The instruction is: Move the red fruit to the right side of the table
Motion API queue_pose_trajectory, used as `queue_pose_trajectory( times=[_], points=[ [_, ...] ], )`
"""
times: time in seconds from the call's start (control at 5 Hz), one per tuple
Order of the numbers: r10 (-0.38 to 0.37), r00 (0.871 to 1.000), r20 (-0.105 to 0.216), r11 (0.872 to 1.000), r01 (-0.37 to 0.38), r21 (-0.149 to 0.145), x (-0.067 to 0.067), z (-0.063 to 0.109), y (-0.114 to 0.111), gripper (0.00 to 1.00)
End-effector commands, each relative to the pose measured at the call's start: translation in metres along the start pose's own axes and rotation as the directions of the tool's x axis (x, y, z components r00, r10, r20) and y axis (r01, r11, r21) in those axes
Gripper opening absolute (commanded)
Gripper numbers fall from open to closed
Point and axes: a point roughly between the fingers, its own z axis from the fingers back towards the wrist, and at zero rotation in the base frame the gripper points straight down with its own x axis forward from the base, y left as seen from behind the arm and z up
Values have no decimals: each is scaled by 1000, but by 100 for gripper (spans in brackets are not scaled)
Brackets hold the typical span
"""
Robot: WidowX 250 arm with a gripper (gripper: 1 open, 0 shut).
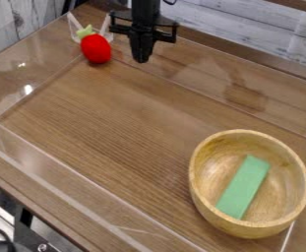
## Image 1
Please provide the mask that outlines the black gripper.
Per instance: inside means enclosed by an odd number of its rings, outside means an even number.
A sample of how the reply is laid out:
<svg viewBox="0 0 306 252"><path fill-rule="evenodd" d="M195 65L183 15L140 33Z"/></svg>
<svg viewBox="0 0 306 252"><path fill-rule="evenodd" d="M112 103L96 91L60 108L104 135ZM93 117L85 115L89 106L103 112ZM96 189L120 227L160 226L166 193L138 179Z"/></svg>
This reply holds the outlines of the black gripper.
<svg viewBox="0 0 306 252"><path fill-rule="evenodd" d="M128 36L131 55L138 63L148 61L155 41L176 42L179 25L162 16L160 2L162 0L131 0L128 10L110 12L110 32Z"/></svg>

